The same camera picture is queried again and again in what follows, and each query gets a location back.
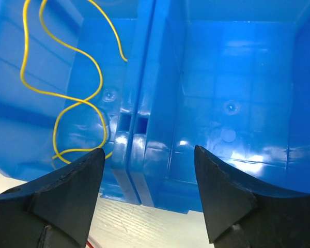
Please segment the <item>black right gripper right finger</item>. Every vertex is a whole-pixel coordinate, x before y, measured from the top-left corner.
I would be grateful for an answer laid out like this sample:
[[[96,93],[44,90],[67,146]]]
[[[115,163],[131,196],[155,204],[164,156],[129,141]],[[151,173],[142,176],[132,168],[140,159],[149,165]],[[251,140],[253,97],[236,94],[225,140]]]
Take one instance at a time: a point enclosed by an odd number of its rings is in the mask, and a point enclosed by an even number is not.
[[[202,146],[194,165],[215,247],[310,247],[310,194],[257,179]]]

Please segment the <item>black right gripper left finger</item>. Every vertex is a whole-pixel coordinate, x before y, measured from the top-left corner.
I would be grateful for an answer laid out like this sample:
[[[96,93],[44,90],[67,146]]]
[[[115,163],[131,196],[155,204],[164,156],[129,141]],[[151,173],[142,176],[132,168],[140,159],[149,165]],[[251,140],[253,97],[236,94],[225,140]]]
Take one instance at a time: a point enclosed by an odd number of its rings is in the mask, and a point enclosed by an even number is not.
[[[0,194],[0,247],[85,247],[105,165],[97,148]]]

